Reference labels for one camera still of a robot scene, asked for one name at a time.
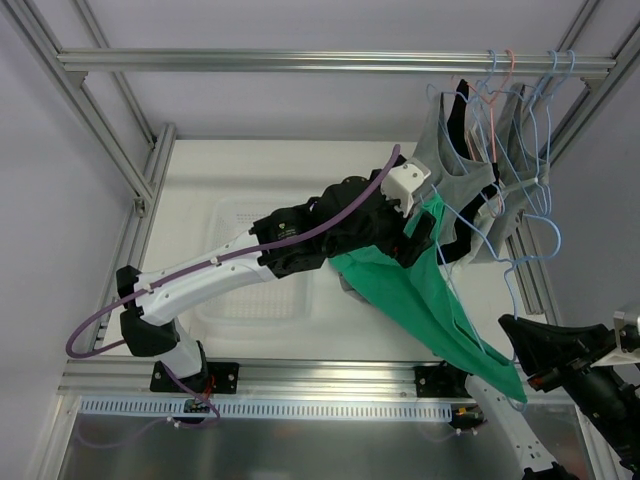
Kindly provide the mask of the green tank top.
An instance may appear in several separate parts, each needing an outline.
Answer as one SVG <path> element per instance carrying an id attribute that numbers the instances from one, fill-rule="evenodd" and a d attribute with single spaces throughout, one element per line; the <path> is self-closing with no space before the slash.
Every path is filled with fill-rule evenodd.
<path id="1" fill-rule="evenodd" d="M 434 355 L 525 403 L 515 365 L 476 334 L 440 273 L 437 261 L 443 251 L 433 245 L 409 268 L 375 246 L 336 256 L 329 263 L 358 294 Z"/>

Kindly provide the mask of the light grey tank top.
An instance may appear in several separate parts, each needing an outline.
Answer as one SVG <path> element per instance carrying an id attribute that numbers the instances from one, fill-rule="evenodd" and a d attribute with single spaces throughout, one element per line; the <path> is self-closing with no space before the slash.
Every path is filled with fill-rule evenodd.
<path id="1" fill-rule="evenodd" d="M 439 237 L 440 265 L 457 273 L 476 256 L 493 221 L 489 209 L 497 203 L 498 169 L 493 163 L 472 158 L 465 139 L 469 84 L 461 80 L 449 114 L 444 95 L 435 95 L 412 158 L 431 171 L 436 190 L 448 204 Z"/>

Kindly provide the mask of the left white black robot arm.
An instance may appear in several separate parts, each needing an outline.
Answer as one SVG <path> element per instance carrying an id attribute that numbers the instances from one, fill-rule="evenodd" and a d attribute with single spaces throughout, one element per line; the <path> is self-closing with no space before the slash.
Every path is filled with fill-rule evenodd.
<path id="1" fill-rule="evenodd" d="M 430 172 L 413 164 L 370 177 L 352 176 L 307 202 L 279 208 L 224 246 L 164 271 L 131 265 L 116 273 L 123 340 L 135 357 L 161 362 L 186 391 L 203 390 L 208 367 L 202 344 L 179 314 L 250 285 L 320 268 L 328 259 L 375 247 L 402 267 L 430 246 L 435 218 L 406 231 L 418 190 Z"/>

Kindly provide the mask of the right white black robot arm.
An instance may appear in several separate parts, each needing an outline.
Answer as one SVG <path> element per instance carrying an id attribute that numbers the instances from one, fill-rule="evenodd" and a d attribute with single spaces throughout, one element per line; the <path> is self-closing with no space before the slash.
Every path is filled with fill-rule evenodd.
<path id="1" fill-rule="evenodd" d="M 639 362 L 639 319 L 622 313 L 611 328 L 603 324 L 563 327 L 505 314 L 499 324 L 519 361 L 536 405 L 571 404 L 615 452 L 623 468 L 639 476 L 639 393 L 615 371 Z M 448 388 L 471 396 L 484 418 L 500 433 L 498 462 L 509 479 L 570 479 L 506 395 L 483 380 L 470 362 L 446 373 Z"/>

